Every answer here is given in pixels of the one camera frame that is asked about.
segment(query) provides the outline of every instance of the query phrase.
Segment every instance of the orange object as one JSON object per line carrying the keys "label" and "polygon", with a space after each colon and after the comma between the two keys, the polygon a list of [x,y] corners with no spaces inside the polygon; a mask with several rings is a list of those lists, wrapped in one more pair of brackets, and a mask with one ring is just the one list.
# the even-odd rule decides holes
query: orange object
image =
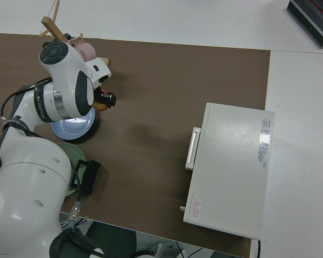
{"label": "orange object", "polygon": [[106,109],[108,109],[107,105],[99,103],[97,101],[93,101],[92,107],[97,111],[105,111]]}

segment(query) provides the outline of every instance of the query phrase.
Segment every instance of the red triangle symbol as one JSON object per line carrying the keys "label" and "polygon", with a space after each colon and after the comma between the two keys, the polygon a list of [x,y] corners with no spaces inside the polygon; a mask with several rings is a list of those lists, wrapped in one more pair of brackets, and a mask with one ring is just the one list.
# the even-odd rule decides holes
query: red triangle symbol
{"label": "red triangle symbol", "polygon": [[201,203],[197,199],[195,199],[194,200],[194,207],[199,206],[199,205],[201,205]]}

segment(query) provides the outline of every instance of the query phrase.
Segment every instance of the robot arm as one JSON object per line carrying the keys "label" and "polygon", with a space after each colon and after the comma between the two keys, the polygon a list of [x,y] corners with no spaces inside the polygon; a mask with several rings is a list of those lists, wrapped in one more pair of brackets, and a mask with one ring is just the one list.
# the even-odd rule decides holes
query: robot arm
{"label": "robot arm", "polygon": [[27,132],[84,116],[94,89],[111,76],[101,58],[85,62],[66,42],[50,42],[39,58],[52,79],[15,96],[0,139],[0,257],[51,257],[50,246],[62,232],[59,212],[71,164],[56,144]]}

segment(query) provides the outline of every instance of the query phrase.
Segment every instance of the brown table mat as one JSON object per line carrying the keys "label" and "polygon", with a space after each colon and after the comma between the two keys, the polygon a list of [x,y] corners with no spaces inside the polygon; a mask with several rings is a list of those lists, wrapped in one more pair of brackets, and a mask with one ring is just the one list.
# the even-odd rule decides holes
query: brown table mat
{"label": "brown table mat", "polygon": [[[20,86],[48,77],[38,61],[46,40],[0,34],[0,107]],[[97,113],[92,131],[73,142],[88,160],[102,163],[93,194],[82,200],[82,216],[248,257],[250,239],[184,223],[179,207],[186,204],[192,174],[184,168],[192,128],[201,126],[206,103],[264,109],[270,52],[87,42],[110,60],[113,76],[104,88],[117,103]],[[50,125],[36,132],[62,141]],[[66,197],[62,211],[69,212],[75,199]]]}

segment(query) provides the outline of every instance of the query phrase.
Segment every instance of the green plate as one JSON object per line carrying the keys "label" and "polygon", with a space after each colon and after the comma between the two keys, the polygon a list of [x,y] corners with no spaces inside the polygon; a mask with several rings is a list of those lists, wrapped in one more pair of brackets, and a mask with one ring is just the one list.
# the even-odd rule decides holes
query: green plate
{"label": "green plate", "polygon": [[[78,160],[84,160],[84,161],[86,160],[84,154],[76,145],[69,144],[67,142],[60,142],[58,146],[64,150],[64,152],[67,154],[67,156],[69,157],[69,160],[74,165],[74,167],[76,167]],[[80,182],[82,181],[82,176],[84,175],[85,170],[86,170],[85,166],[80,166],[78,171]],[[74,172],[71,169],[71,180],[73,178],[73,175],[74,175]],[[66,196],[74,193],[75,191],[76,191],[76,188],[71,187],[71,181],[70,181],[68,185],[68,190],[66,192]]]}

